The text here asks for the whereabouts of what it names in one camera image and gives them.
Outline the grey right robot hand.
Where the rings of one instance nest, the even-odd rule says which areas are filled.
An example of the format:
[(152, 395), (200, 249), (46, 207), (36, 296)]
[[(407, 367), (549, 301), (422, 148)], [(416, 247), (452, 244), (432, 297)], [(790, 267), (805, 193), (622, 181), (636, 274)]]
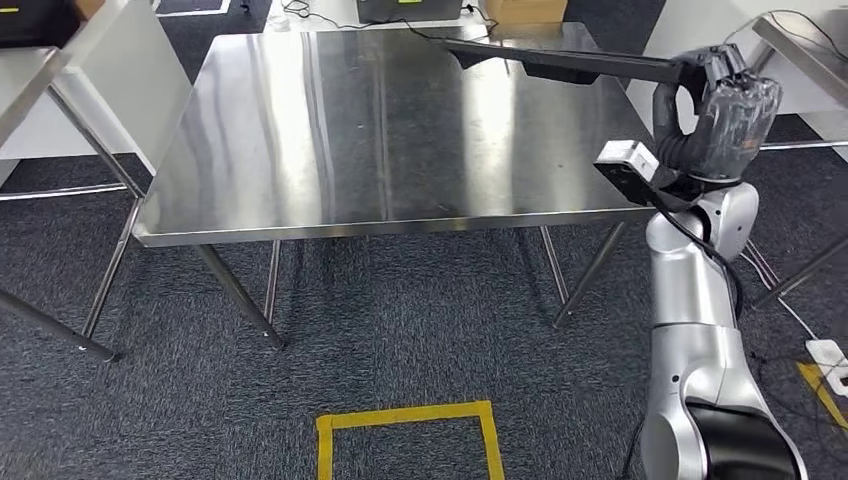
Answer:
[(703, 181), (740, 180), (773, 125), (783, 96), (780, 83), (756, 74), (734, 44), (690, 50), (673, 60), (682, 66), (679, 85), (692, 98), (697, 122), (685, 134), (673, 116), (664, 159)]

